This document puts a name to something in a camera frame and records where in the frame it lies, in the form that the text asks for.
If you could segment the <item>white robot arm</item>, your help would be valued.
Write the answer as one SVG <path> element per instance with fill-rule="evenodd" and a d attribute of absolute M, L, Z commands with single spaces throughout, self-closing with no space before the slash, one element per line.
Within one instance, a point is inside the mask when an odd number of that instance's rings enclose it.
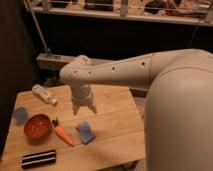
<path fill-rule="evenodd" d="M 144 130 L 148 171 L 213 171 L 213 53 L 181 49 L 93 65 L 80 55 L 60 70 L 76 108 L 90 86 L 147 90 Z"/>

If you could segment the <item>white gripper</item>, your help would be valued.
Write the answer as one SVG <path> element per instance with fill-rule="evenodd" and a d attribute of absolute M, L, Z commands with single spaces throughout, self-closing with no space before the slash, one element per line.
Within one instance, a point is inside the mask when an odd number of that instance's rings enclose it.
<path fill-rule="evenodd" d="M 77 85 L 71 87 L 72 101 L 74 103 L 73 114 L 77 115 L 80 106 L 88 106 L 88 108 L 97 113 L 96 105 L 93 102 L 93 93 L 90 85 Z"/>

